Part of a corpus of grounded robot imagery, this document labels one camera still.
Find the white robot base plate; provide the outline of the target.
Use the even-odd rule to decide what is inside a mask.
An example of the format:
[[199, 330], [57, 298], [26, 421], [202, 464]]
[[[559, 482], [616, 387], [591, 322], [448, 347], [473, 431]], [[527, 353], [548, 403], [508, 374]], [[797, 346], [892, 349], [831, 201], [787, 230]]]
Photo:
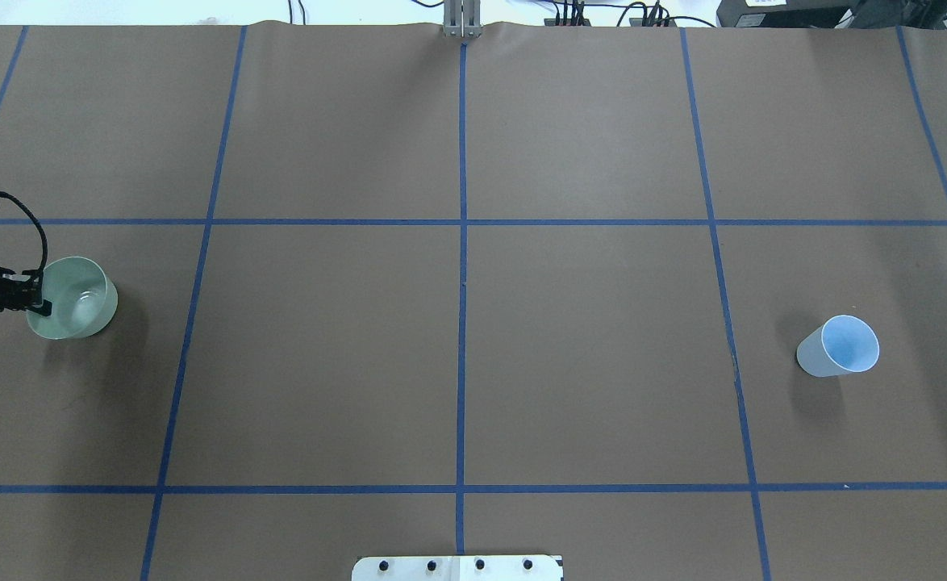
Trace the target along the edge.
[[563, 580], [561, 556], [488, 554], [373, 556], [353, 566], [352, 580]]

